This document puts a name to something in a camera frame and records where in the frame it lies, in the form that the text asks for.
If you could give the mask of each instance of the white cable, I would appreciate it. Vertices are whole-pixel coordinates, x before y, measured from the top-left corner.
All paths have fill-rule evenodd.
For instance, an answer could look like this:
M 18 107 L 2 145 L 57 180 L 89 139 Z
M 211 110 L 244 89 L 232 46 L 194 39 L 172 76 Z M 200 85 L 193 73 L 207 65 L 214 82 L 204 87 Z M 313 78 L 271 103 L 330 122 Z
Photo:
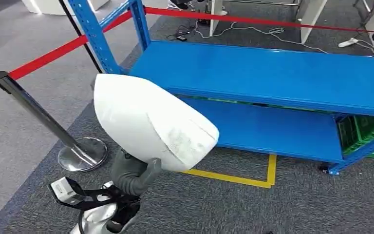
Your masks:
M 366 45 L 362 45 L 361 43 L 359 42 L 356 42 L 357 45 L 360 45 L 362 47 L 365 47 L 365 48 L 368 48 L 370 50 L 372 50 L 372 53 L 374 54 L 374 48 L 373 47 L 369 47 L 369 46 L 366 46 Z
M 360 41 L 360 42 L 364 42 L 364 43 L 366 43 L 366 44 L 368 44 L 370 47 L 374 47 L 372 44 L 370 44 L 369 42 L 367 42 L 367 41 L 365 41 L 365 40 L 361 40 L 361 39 L 356 39 L 356 40 L 358 40 L 358 41 Z
M 227 29 L 224 29 L 220 34 L 217 34 L 217 35 L 212 35 L 212 36 L 208 36 L 208 37 L 205 37 L 200 31 L 198 31 L 198 21 L 196 21 L 196 28 L 194 29 L 195 32 L 197 32 L 198 34 L 200 34 L 200 36 L 204 39 L 208 39 L 208 38 L 213 38 L 213 37 L 218 37 L 218 36 L 221 36 L 223 33 L 225 33 L 226 31 L 230 30 L 230 29 L 253 29 L 253 30 L 256 30 L 257 32 L 259 33 L 263 33 L 265 35 L 272 35 L 274 37 L 276 37 L 277 39 L 279 39 L 280 41 L 282 42 L 287 42 L 287 43 L 292 43 L 292 44 L 296 44 L 296 45 L 303 45 L 304 47 L 306 48 L 309 48 L 309 49 L 312 49 L 312 50 L 319 50 L 325 54 L 328 54 L 328 52 L 320 49 L 320 48 L 317 48 L 317 47 L 311 47 L 311 46 L 308 46 L 308 45 L 305 45 L 303 43 L 299 43 L 299 42 L 295 42 L 295 41 L 290 41 L 290 40 L 283 40 L 281 39 L 279 36 L 275 35 L 275 34 L 280 34 L 280 33 L 283 33 L 284 32 L 284 29 L 283 28 L 273 28 L 273 29 L 270 29 L 269 32 L 264 32 L 260 29 L 257 29 L 255 27 L 245 27 L 245 28 L 238 28 L 238 27 L 233 27 L 237 22 L 233 22 L 229 28 Z

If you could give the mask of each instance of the yellow floor tape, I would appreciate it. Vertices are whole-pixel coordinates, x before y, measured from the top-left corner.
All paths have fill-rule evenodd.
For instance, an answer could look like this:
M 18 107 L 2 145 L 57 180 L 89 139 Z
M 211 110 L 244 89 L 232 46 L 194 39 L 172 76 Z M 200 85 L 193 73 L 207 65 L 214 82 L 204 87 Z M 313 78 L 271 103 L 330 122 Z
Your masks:
M 196 169 L 190 169 L 183 173 L 270 189 L 272 185 L 275 185 L 276 155 L 269 155 L 269 162 L 268 162 L 268 167 L 267 167 L 267 181 L 246 179 L 246 178 L 241 178 L 241 177 L 236 177 L 236 176 L 231 176 L 231 175 L 229 176 L 229 175 L 224 175 L 224 174 L 219 174 L 219 173 L 214 173 L 214 172 L 201 171 L 201 170 L 196 170 Z

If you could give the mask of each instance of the gray carpet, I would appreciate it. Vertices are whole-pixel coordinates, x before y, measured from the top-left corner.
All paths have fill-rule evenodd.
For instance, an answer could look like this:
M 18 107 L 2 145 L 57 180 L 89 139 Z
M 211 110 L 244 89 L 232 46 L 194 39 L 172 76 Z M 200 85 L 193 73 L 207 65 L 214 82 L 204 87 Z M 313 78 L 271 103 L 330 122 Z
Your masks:
M 359 19 L 350 4 L 349 1 L 330 0 L 318 24 L 356 27 Z M 232 9 L 234 15 L 291 18 L 291 11 L 285 8 L 252 5 L 229 8 L 229 4 L 226 7 Z M 152 27 L 151 36 L 165 39 L 179 25 L 188 24 L 187 19 L 161 17 Z M 228 23 L 222 23 L 218 30 L 228 26 Z M 357 46 L 336 47 L 337 43 L 354 35 L 314 30 L 308 44 L 333 53 L 370 55 L 368 49 Z M 290 40 L 297 40 L 298 36 L 297 29 L 286 29 L 281 35 Z M 222 37 L 208 40 L 191 34 L 188 40 L 307 50 L 252 30 L 229 31 Z M 130 67 L 138 54 L 135 49 L 123 65 Z M 182 55 L 179 59 L 188 69 L 188 61 L 183 61 Z M 77 180 L 87 189 L 98 188 L 110 180 L 108 175 L 116 144 L 100 128 L 92 104 L 75 120 L 69 132 L 75 137 L 94 136 L 105 141 L 110 149 L 110 160 L 93 172 L 68 173 L 56 163 L 56 155 L 62 146 L 58 142 L 1 210 L 0 233 L 67 232 L 76 223 L 77 211 L 56 204 L 46 185 L 62 176 Z M 197 168 L 264 180 L 266 164 L 265 155 L 218 148 Z M 271 189 L 181 173 L 163 173 L 143 195 L 140 221 L 130 229 L 130 233 L 374 233 L 374 160 L 365 159 L 340 176 L 318 172 L 318 165 L 318 162 L 278 157 L 276 185 Z

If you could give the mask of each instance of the retractable belt stanchion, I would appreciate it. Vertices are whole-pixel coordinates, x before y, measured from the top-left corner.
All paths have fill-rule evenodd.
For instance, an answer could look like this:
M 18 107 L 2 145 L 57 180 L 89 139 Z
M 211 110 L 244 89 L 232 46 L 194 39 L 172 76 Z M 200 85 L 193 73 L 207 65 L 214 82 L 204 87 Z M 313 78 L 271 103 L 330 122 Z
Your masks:
M 84 172 L 99 166 L 107 157 L 107 146 L 99 139 L 75 140 L 45 109 L 35 101 L 7 72 L 0 72 L 0 88 L 31 112 L 66 146 L 58 153 L 58 163 L 71 172 Z

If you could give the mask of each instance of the red barrier tape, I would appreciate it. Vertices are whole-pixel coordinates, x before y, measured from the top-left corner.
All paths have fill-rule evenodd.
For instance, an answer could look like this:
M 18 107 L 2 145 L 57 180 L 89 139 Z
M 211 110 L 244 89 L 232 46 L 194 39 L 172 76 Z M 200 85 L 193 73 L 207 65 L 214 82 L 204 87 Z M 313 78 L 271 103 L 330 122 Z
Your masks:
M 114 27 L 124 23 L 125 21 L 131 18 L 131 12 L 127 11 L 126 13 L 118 16 L 113 22 L 111 22 L 103 31 L 107 32 L 113 29 Z M 66 55 L 67 53 L 73 51 L 74 49 L 80 47 L 81 45 L 87 43 L 87 37 L 82 35 L 80 37 L 75 38 L 74 40 L 62 45 L 61 47 L 56 48 L 55 50 L 13 70 L 9 73 L 9 76 L 12 77 L 14 80 L 20 79 L 27 74 L 45 66 L 46 64 L 54 61 L 55 59 Z
M 236 16 L 218 16 L 218 15 L 197 13 L 197 12 L 191 12 L 191 11 L 177 11 L 177 10 L 160 9 L 160 8 L 154 8 L 154 7 L 145 7 L 145 11 L 147 14 L 163 15 L 163 16 L 174 16 L 174 17 L 195 18 L 195 19 L 205 19 L 205 20 L 214 19 L 214 20 L 220 20 L 220 21 L 244 22 L 244 23 L 283 26 L 283 27 L 297 27 L 297 28 L 304 27 L 304 28 L 329 29 L 329 30 L 349 31 L 349 32 L 374 33 L 374 31 L 372 30 L 308 25 L 308 24 L 282 22 L 282 21 L 267 20 L 267 19 L 264 20 L 264 19 L 257 19 L 257 18 L 245 18 L 245 17 L 236 17 Z

